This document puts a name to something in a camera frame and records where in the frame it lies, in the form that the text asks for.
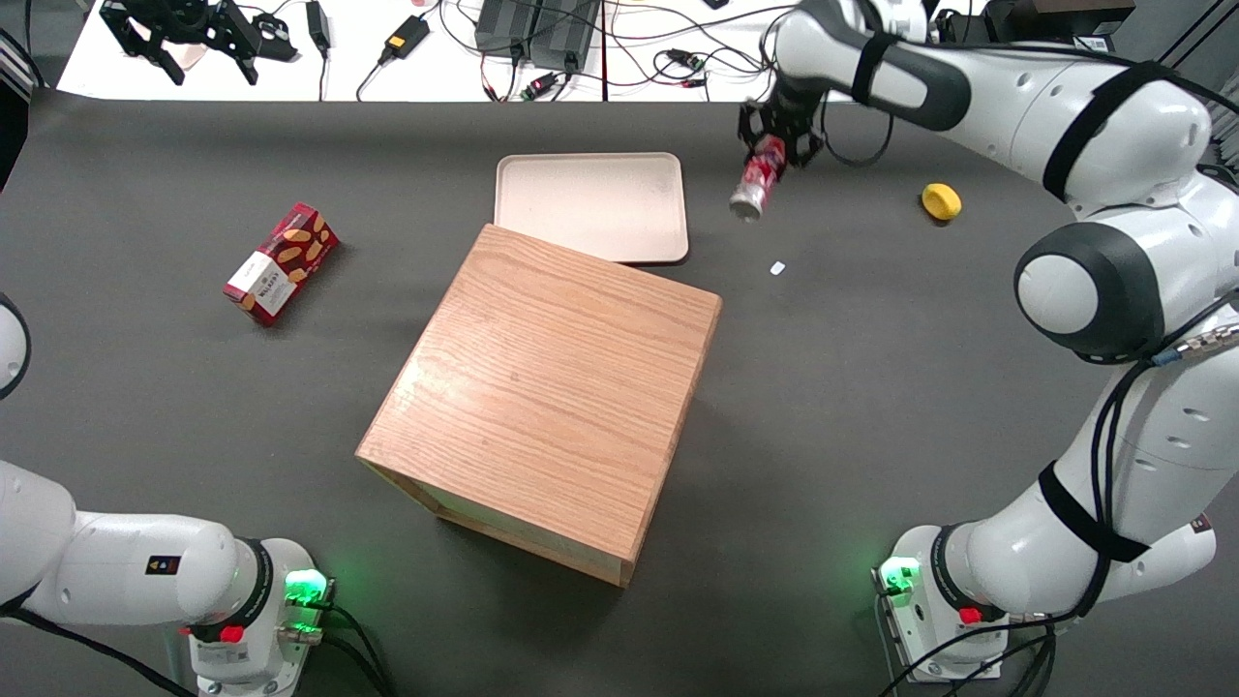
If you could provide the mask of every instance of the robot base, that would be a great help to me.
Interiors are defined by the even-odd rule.
[[[909,530],[895,543],[891,558],[882,565],[882,572],[873,571],[873,582],[882,595],[886,608],[887,629],[898,650],[904,666],[912,665],[922,656],[942,646],[947,641],[968,631],[1007,624],[1004,617],[991,624],[973,624],[965,626],[959,619],[959,612],[950,607],[938,591],[938,584],[930,572],[930,550],[940,527],[921,526]],[[913,569],[908,576],[908,591],[898,595],[887,595],[883,576],[890,568]],[[912,671],[908,680],[913,682],[948,682],[964,680],[981,664],[1002,654],[1007,645],[1007,631],[981,634],[960,641],[939,651],[933,659],[921,664]],[[978,680],[995,680],[1001,676],[1002,664],[990,666]]]
[[[284,579],[289,572],[316,567],[296,542],[264,540],[263,547],[271,556],[271,594],[258,619],[245,629],[247,643],[202,644],[190,638],[199,695],[291,697],[297,688],[310,646],[281,639],[279,630],[299,624],[318,626],[322,613],[287,604]]]

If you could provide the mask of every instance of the beige tray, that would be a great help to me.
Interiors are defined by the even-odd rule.
[[[689,253],[684,177],[670,152],[504,157],[494,224],[611,261],[670,262]]]

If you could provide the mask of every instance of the label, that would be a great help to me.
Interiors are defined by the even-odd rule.
[[[237,272],[228,279],[228,285],[254,293],[254,300],[266,313],[275,316],[296,290],[296,284],[289,280],[275,259],[261,251],[254,251]]]
[[[181,557],[151,557],[146,561],[146,576],[176,576]]]
[[[233,287],[239,287],[248,292],[249,288],[254,285],[254,281],[258,280],[258,276],[261,275],[263,269],[266,267],[266,265],[270,262],[271,262],[270,256],[268,256],[261,251],[254,251],[253,254],[249,255],[249,259],[245,259],[245,262],[242,264],[239,269],[237,269],[237,272],[234,272],[233,276],[228,279],[228,285],[232,285]]]
[[[244,664],[249,660],[249,645],[240,644],[198,644],[198,662],[208,666],[228,666]]]
[[[1106,45],[1105,38],[1100,36],[1077,36],[1075,45],[1080,48],[1088,51],[1097,51],[1099,53],[1109,53],[1110,47]]]

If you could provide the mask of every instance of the yellow sponge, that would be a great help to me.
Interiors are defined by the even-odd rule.
[[[921,204],[939,220],[953,220],[964,209],[959,193],[945,183],[930,183],[921,192]]]

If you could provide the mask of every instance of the wood grain surface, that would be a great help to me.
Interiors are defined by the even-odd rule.
[[[515,519],[631,573],[721,305],[487,225],[357,457],[406,491],[429,485],[410,494],[440,515],[529,537],[502,522]]]

